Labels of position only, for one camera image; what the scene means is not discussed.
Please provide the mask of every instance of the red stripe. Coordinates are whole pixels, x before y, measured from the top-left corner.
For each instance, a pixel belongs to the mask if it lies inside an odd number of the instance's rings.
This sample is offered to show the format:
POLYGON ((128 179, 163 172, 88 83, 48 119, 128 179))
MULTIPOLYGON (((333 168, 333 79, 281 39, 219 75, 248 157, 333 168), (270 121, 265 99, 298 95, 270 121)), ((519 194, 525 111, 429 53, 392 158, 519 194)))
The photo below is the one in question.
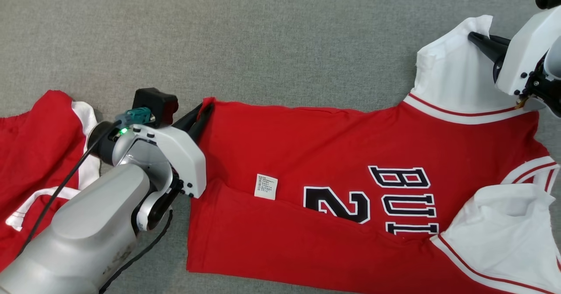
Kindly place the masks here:
POLYGON ((466 267, 468 268, 471 272, 477 274, 478 276, 481 276, 482 278, 486 278, 489 280, 493 280, 493 281, 498 281, 498 282, 505 282, 505 283, 509 283, 509 284, 513 284, 516 286, 521 286, 521 287, 525 287, 525 288, 529 288, 531 290, 537 290, 538 292, 542 292, 542 293, 547 293, 547 294, 555 294, 553 292, 549 292, 548 290, 542 290, 541 288, 537 288, 535 286, 531 286, 531 285, 527 285, 524 283, 520 283, 520 282, 515 282, 515 281, 511 281, 511 280, 505 280, 505 279, 499 279, 499 278, 493 278, 492 276, 486 276, 484 274, 481 274, 475 270, 473 270, 469 265, 467 265, 465 263, 465 261, 463 261, 458 254, 455 253, 455 251, 452 249, 452 247, 446 242, 446 240, 444 240, 444 238, 442 238, 441 235, 438 235, 439 240, 454 254, 454 256, 456 256, 456 258, 458 258, 458 260, 460 260, 460 262, 466 267))
POLYGON ((549 191, 549 183, 551 182, 551 178, 553 178, 553 172, 555 170, 550 170, 549 171, 549 176, 547 176, 547 182, 545 183, 545 192, 549 191))
POLYGON ((497 110, 497 111, 491 111, 491 112, 482 112, 482 113, 460 113, 460 112, 453 112, 453 111, 449 111, 449 110, 444 110, 442 108, 438 108, 435 105, 432 105, 428 102, 425 102, 425 100, 413 95, 413 94, 409 94, 409 96, 411 96, 411 98, 417 100, 418 102, 424 104, 425 106, 429 106, 433 109, 436 109, 438 111, 444 112, 444 113, 448 113, 448 114, 454 114, 455 116, 462 116, 462 117, 480 117, 480 116, 488 116, 491 114, 497 114, 497 113, 505 113, 505 112, 509 112, 512 110, 515 110, 515 107, 512 108, 508 108, 508 109, 503 109, 503 110, 497 110))
POLYGON ((537 166, 537 167, 535 167, 535 168, 532 168, 532 169, 528 170, 527 172, 525 172, 524 174, 521 174, 521 175, 520 175, 518 178, 516 178, 512 183, 513 183, 513 184, 517 184, 517 182, 518 182, 519 180, 521 180, 522 178, 524 178, 524 176, 526 176, 527 174, 530 174, 530 173, 532 173, 532 172, 535 172, 536 170, 540 170, 541 168, 545 168, 545 167, 549 167, 549 166, 555 166, 555 165, 557 165, 557 163, 556 163, 556 162, 552 162, 552 163, 549 163, 549 164, 545 164, 545 165, 541 165, 541 166, 537 166))

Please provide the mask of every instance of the red and white shirt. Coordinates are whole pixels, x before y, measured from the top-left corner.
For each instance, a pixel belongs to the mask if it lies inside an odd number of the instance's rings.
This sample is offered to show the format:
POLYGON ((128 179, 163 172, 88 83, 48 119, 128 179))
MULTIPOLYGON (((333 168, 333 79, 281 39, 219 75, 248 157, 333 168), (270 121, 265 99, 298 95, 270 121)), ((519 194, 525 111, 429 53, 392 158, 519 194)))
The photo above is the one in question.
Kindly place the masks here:
POLYGON ((467 41, 489 26, 470 18, 421 49, 415 88, 394 108, 205 99, 208 185, 191 202, 188 270, 369 294, 560 292, 550 229, 495 220, 543 220, 559 165, 534 139, 538 113, 493 91, 492 63, 467 41), (521 206, 534 200, 540 212, 521 206), (523 232, 547 250, 518 244, 523 232), (489 244, 535 255, 511 260, 489 244), (524 265, 550 274, 507 268, 524 265))
MULTIPOLYGON (((89 104, 52 90, 29 112, 0 118, 0 271, 14 260, 54 190, 84 154, 96 124, 89 104)), ((99 166, 97 158, 86 158, 37 234, 69 198, 99 178, 99 166)))

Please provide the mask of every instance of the gray fabric surface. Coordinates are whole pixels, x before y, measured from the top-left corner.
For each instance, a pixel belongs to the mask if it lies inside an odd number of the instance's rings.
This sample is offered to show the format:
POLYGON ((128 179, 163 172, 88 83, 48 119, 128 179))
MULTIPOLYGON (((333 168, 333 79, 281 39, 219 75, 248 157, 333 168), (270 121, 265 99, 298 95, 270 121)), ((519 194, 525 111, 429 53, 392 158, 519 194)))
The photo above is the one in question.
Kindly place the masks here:
MULTIPOLYGON (((179 97, 178 116, 212 95, 378 110, 412 88, 417 50, 465 18, 491 14, 492 33, 510 38, 535 12, 533 0, 0 0, 0 116, 60 89, 109 120, 151 86, 179 97)), ((537 138, 556 160, 559 135, 542 112, 537 138)), ((186 272, 188 199, 175 210, 109 294, 328 293, 186 272)), ((551 212, 561 241, 559 202, 551 212)))

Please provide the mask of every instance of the white clothing tag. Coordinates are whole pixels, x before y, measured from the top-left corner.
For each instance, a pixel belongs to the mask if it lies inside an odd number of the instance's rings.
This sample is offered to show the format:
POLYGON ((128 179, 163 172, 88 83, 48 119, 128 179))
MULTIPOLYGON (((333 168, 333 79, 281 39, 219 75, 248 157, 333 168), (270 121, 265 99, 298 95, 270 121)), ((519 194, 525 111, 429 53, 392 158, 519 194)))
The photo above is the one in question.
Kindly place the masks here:
POLYGON ((278 179, 265 176, 264 174, 257 174, 257 181, 255 182, 255 194, 259 198, 268 198, 274 200, 277 195, 278 179))

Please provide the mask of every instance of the red fabric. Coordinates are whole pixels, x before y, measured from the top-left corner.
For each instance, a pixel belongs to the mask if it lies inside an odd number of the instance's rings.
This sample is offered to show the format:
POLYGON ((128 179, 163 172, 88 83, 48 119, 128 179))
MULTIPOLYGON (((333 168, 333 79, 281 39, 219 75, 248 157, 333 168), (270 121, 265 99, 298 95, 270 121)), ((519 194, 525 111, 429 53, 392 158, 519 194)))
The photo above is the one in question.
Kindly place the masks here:
MULTIPOLYGON (((48 91, 29 112, 0 118, 0 271, 15 258, 50 195, 34 202, 21 232, 4 221, 34 192, 60 185, 84 153, 82 122, 71 105, 65 93, 48 91)), ((78 188, 78 173, 67 187, 78 188)), ((38 233, 64 202, 58 198, 51 206, 38 233)))
POLYGON ((431 235, 394 235, 386 224, 437 223, 444 231, 479 188, 547 156, 533 138, 537 113, 464 125, 406 103, 372 113, 209 103, 214 113, 200 142, 208 186, 191 200, 191 272, 369 294, 499 292, 465 276, 429 242, 431 235), (369 166, 423 168, 430 187, 383 188, 369 166), (254 196, 257 174, 278 179, 275 200, 254 196), (306 186, 330 187, 350 212, 349 193, 363 192, 370 219, 358 224, 303 207, 306 186), (436 217, 384 210, 384 195, 425 194, 433 195, 436 217))

